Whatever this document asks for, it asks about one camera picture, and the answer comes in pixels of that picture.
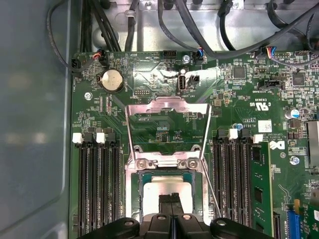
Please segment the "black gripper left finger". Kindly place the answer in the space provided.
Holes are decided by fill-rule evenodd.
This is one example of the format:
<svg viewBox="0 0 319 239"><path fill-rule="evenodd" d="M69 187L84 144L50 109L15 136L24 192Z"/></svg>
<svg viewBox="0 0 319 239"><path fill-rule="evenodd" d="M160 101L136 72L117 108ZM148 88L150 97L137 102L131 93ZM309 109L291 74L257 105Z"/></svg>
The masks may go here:
<svg viewBox="0 0 319 239"><path fill-rule="evenodd" d="M121 218L90 233L81 239L169 239L172 227L173 195L159 196L159 213L145 216L139 223L133 218Z"/></svg>

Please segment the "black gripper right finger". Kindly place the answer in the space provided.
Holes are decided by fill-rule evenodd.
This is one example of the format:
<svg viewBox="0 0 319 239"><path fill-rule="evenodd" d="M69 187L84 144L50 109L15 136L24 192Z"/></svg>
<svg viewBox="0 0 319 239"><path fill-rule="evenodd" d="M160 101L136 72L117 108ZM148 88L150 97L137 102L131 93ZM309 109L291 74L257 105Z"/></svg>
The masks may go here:
<svg viewBox="0 0 319 239"><path fill-rule="evenodd" d="M179 239L269 239L260 231L232 221L217 218L206 225L195 215L185 214L179 193L172 193L172 212L175 216L177 238Z"/></svg>

